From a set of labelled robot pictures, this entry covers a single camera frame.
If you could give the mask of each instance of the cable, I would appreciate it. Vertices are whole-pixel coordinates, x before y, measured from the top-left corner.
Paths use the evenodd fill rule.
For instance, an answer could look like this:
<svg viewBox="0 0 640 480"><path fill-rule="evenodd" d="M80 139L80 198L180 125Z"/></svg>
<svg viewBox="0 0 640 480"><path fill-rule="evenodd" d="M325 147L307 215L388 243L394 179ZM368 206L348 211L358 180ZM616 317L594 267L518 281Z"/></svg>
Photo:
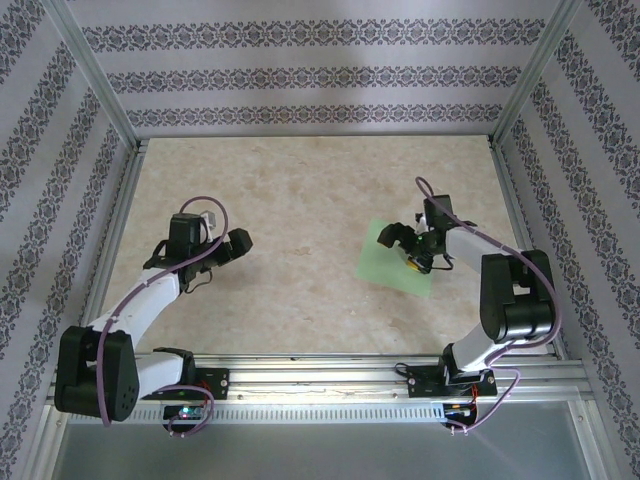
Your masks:
<svg viewBox="0 0 640 480"><path fill-rule="evenodd" d="M547 335L545 335L542 339L535 342L526 343L522 345L516 345L514 342L511 342L505 345L500 350L497 350L489 354L485 358L484 363L487 365L487 367L491 367L493 362L495 362L496 360L498 360L500 357L502 357L504 354L506 354L511 350L516 350L516 349L524 350L529 348L535 348L541 345L546 345L547 343L553 341L553 339L556 338L556 336L558 335L560 328L562 327L562 312L560 311L560 300L558 298L558 294L553 288L553 285L551 285L551 282L547 279L547 277L544 276L544 274L540 271L540 269L536 267L531 260L529 260L527 257L522 255L517 250L509 247L508 245L500 243L499 241L487 235L486 233L483 233L480 230L464 223L462 220L456 217L452 212L447 210L444 206L442 206L442 204L440 204L440 202L438 202L435 198L433 198L434 197L433 187L431 187L429 182L427 182L423 177L416 177L416 185L418 186L422 194L427 198L427 200L431 202L433 205L435 205L436 208L438 208L438 210L444 213L447 217L453 220L454 223L461 226L465 230L471 232L472 234L477 235L478 237L482 238L484 241L488 242L494 247L499 248L500 250L503 250L507 252L509 255L512 255L518 260L520 260L524 265L526 265L527 268L529 268L533 272L533 274L536 277L538 277L538 280L540 280L540 282L544 285L544 288L547 289L547 292L549 292L549 296L551 297L551 303L553 304L553 311L555 316L554 324L553 324L553 327L551 328L551 331ZM509 386L509 388L507 388L505 392L500 396L500 398L498 398L496 403L489 409L489 411L486 414L484 414L482 418L476 420L476 422L473 425L467 426L456 420L447 419L447 422L453 425L451 427L452 434L455 431L458 431L458 432L463 431L464 433L467 433L467 432L470 432L471 430L478 428L480 425L486 422L489 419L489 417L491 417L491 415L495 413L495 411L500 407L500 405L502 405L502 403L511 395L511 392L516 387L516 385L518 385L521 375L520 375L520 370L518 370L517 368L494 367L494 370L499 370L503 372L513 372L515 374L515 378L511 383L511 385Z"/></svg>
<svg viewBox="0 0 640 480"><path fill-rule="evenodd" d="M203 285L209 285L211 283L211 281L213 280L213 272L211 270L208 270L207 273L209 274L209 280L205 280L204 282L198 283L191 290L185 290L184 293L187 294L187 295L190 295L190 294L192 294L193 292L196 291L196 288L202 287Z"/></svg>
<svg viewBox="0 0 640 480"><path fill-rule="evenodd" d="M203 387L206 388L207 390L211 391L211 387L209 386L209 384L205 381L205 380L200 380L200 382L196 383L196 387ZM207 401L208 401L208 397L204 398L204 402L202 402L200 404L201 407L204 407L207 405Z"/></svg>
<svg viewBox="0 0 640 480"><path fill-rule="evenodd" d="M442 258L444 259L445 262L447 262L447 265L449 266L448 267L431 267L431 270L445 270L445 271L453 270L453 262L451 261L451 257L445 253L444 255L442 255Z"/></svg>
<svg viewBox="0 0 640 480"><path fill-rule="evenodd" d="M531 260L529 260L527 257L522 255L517 250L514 250L513 248L509 247L508 245L500 243L499 241L495 240L493 237L490 237L486 233L483 233L480 230L478 230L478 229L476 229L476 228L474 228L474 227L472 227L470 225L467 225L462 220L460 220L458 217L456 217L453 213L451 213L449 210L447 210L445 207L443 207L442 204L440 204L440 202L438 202L435 198L433 198L433 195L429 193L429 192L433 192L433 188L431 187L431 185L429 185L429 182L427 182L424 178L416 177L416 185L418 185L418 188L424 194L424 196L427 198L427 200L429 200L429 202L431 202L433 205L435 205L438 208L438 210L440 210L442 213L444 213L447 217L449 217L451 220L453 220L456 224L458 224L459 226L461 226L465 230L473 233L474 235L477 235L478 237L482 238L484 241L490 243L494 247L496 247L496 248L498 248L500 250L504 250L509 255L513 255L518 260L520 260L522 263L524 263L527 266L527 268L529 268L533 272L533 274L536 277L538 277L540 282L544 285L544 288L546 288L547 292L549 292L549 296L551 297L551 303L553 304L553 310L554 310L554 315L555 315L554 324L553 324L553 327L551 328L551 331L544 338L542 338L541 340L535 341L535 342L526 343L526 344L522 344L522 345L516 345L516 344L513 344L513 343L508 344L504 348L502 348L502 349L492 353L491 355L489 355L486 358L486 362L493 363L498 358L500 358L502 355L504 355L505 353L507 353L507 352L509 352L511 350L535 348L535 347L539 347L541 345L546 345L547 343L553 341L553 339L556 338L556 336L558 335L558 332L560 331L560 328L562 327L562 312L560 311L560 300L558 298L558 294L556 293L555 289L553 288L553 285L551 285L551 282L549 282L547 277L544 276L544 274L540 271L540 269L538 267L536 267L535 264Z"/></svg>
<svg viewBox="0 0 640 480"><path fill-rule="evenodd" d="M473 385L471 385L471 395L473 396L473 407L471 408L471 410L478 409L478 394L478 386L474 383Z"/></svg>
<svg viewBox="0 0 640 480"><path fill-rule="evenodd" d="M100 418L102 419L102 424L105 427L108 427L111 425L111 419L109 419L109 414L107 412L107 401L106 401L105 392L104 392L104 365L103 365L104 342L107 338L107 334L109 333L109 330L111 329L113 324L117 321L117 318L120 316L120 313L122 313L122 310L124 310L124 308L129 304L129 302L131 302L131 300L133 300L135 296L138 295L142 290L144 290L145 288L147 288L149 285L153 284L155 281L159 280L160 278L164 277L165 275L169 275L170 273L173 273L176 270L179 270L183 267L191 265L192 263L202 260L206 256L210 255L216 248L218 248L222 244L222 242L224 241L224 238L227 236L227 231L229 229L229 215L227 214L227 210L224 208L224 205L222 205L222 203L219 200L213 197L208 197L206 195L193 197L187 200L182 205L182 207L180 207L180 213L183 213L185 208L187 208L193 202L196 202L198 200L207 200L207 201L213 202L222 211L222 216L224 218L224 225L222 227L222 234L218 237L218 240L216 240L210 248L202 252L200 255L196 255L193 258L190 258L188 260L185 260L184 262L174 265L173 267L169 267L166 270L163 270L162 272L158 273L157 275L154 275L146 282L139 284L137 287L131 290L131 292L129 292L129 294L127 294L127 296L124 297L122 301L118 304L118 306L113 310L113 314L111 315L111 317L109 317L109 319L104 325L104 328L102 329L102 333L100 334L100 339L98 340L98 353L96 358L96 386L98 390L98 409L100 410Z"/></svg>
<svg viewBox="0 0 640 480"><path fill-rule="evenodd" d="M191 435L195 435L200 430L202 430L211 421L211 418L213 417L213 401L214 401L213 393L211 393L206 388L196 387L195 385L168 385L166 387L162 387L158 391L171 392L175 390L191 390L193 392L201 392L201 393L204 393L209 398L209 401L211 402L211 406L209 407L209 410L207 410L207 416L204 417L202 421L198 423L195 427L193 427L191 430L188 430L186 432L181 432L178 434L178 432L175 432L171 427L173 426L173 422L178 420L180 417L176 415L171 420L169 420L169 423L167 425L167 430L169 430L169 436L173 437L174 434L178 434L179 438L190 437Z"/></svg>

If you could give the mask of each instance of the wall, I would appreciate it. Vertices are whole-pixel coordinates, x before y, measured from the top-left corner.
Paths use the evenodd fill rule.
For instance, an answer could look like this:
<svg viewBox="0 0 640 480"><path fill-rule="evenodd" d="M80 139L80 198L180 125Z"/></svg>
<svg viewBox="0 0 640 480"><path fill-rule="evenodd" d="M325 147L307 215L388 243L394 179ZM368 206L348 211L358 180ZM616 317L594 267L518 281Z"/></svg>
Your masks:
<svg viewBox="0 0 640 480"><path fill-rule="evenodd" d="M624 478L640 478L639 6L582 4L503 146Z"/></svg>
<svg viewBox="0 0 640 480"><path fill-rule="evenodd" d="M58 336L82 318L126 156L42 6L2 0L0 15L4 479L24 467Z"/></svg>
<svg viewBox="0 0 640 480"><path fill-rule="evenodd" d="M459 440L435 423L366 424L377 419L214 424L194 442L168 441L158 425L105 430L70 422L68 448L53 478L585 480L589 473L568 410L562 403L506 404L482 433ZM532 417L537 428L531 428ZM455 461L452 441L464 442L464 455Z"/></svg>
<svg viewBox="0 0 640 480"><path fill-rule="evenodd" d="M69 2L142 137L489 133L557 0Z"/></svg>

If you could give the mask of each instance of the black joint housing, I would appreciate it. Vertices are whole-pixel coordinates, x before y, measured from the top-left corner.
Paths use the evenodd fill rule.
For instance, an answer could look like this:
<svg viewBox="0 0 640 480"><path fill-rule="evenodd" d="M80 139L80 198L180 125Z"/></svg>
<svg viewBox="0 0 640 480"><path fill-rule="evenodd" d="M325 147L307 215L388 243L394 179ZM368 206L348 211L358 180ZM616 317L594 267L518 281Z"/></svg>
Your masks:
<svg viewBox="0 0 640 480"><path fill-rule="evenodd" d="M434 195L433 199L448 211L453 212L450 195ZM447 230L451 230L456 226L455 222L446 216L442 210L431 203L429 199L425 198L423 205L424 213L427 217L427 225L433 229L445 233Z"/></svg>
<svg viewBox="0 0 640 480"><path fill-rule="evenodd" d="M242 228L236 228L229 232L229 241L222 243L205 259L205 267L221 267L232 260L236 260L245 255L253 247L253 241L249 232Z"/></svg>
<svg viewBox="0 0 640 480"><path fill-rule="evenodd" d="M522 252L553 285L549 258L540 250ZM528 288L516 295L513 287ZM540 279L513 256L482 257L480 321L495 343L531 340L546 335L554 324L551 296Z"/></svg>
<svg viewBox="0 0 640 480"><path fill-rule="evenodd" d="M378 235L378 243L387 248L392 248L398 242L400 248L409 253L418 241L418 236L413 228L402 223L392 223L382 229Z"/></svg>
<svg viewBox="0 0 640 480"><path fill-rule="evenodd" d="M188 259L200 245L202 218L193 213L176 213L171 217L169 240L166 256L176 259Z"/></svg>
<svg viewBox="0 0 640 480"><path fill-rule="evenodd" d="M96 361L100 332L69 327L60 339L54 403L61 412L100 417ZM107 414L121 422L133 411L140 384L131 336L108 333L104 343L104 390Z"/></svg>

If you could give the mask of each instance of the green towel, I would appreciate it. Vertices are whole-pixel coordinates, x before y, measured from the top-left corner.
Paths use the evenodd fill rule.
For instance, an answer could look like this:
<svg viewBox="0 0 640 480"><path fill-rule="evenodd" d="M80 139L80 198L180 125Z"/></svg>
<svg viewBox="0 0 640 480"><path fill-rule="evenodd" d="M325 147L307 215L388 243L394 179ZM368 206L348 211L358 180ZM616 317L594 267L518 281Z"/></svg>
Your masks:
<svg viewBox="0 0 640 480"><path fill-rule="evenodd" d="M431 274L412 270L407 255L397 246L387 248L378 243L378 235L389 222L374 218L364 239L356 277L401 292L428 297L431 292Z"/></svg>

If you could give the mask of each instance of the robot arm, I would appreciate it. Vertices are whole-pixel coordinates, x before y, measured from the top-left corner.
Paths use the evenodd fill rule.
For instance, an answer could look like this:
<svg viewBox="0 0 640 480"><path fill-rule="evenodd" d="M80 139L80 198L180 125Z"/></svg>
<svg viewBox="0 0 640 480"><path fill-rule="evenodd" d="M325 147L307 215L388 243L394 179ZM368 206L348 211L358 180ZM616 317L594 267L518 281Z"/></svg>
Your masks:
<svg viewBox="0 0 640 480"><path fill-rule="evenodd" d="M448 195L435 196L452 211ZM424 213L416 215L417 227L388 225L378 243L391 248L397 242L408 255L408 265L429 274L435 259L442 256L451 270L452 260L461 260L481 276L480 324L463 339L445 347L439 371L429 382L443 386L482 382L490 365L486 359L506 345L525 344L542 338L554 325L552 300L540 280L520 260L485 239L458 226L425 199ZM551 282L551 269L545 253L520 253ZM519 286L523 291L516 292Z"/></svg>
<svg viewBox="0 0 640 480"><path fill-rule="evenodd" d="M171 219L169 239L156 247L128 294L141 284L146 287L131 298L113 320L103 355L105 403L110 420L125 420L138 399L162 387L195 383L196 367L191 352L158 348L151 355L136 359L134 350L160 312L181 294L190 293L189 285L197 274L210 274L212 267L245 255L253 246L248 232L236 229L229 232L228 242L222 242L212 253L206 254L219 240L211 238L213 222L210 212L175 214ZM206 256L147 285L167 268L202 255ZM109 319L114 318L115 308L87 327L69 327L63 333L55 385L55 405L59 411L100 417L95 362L100 335Z"/></svg>

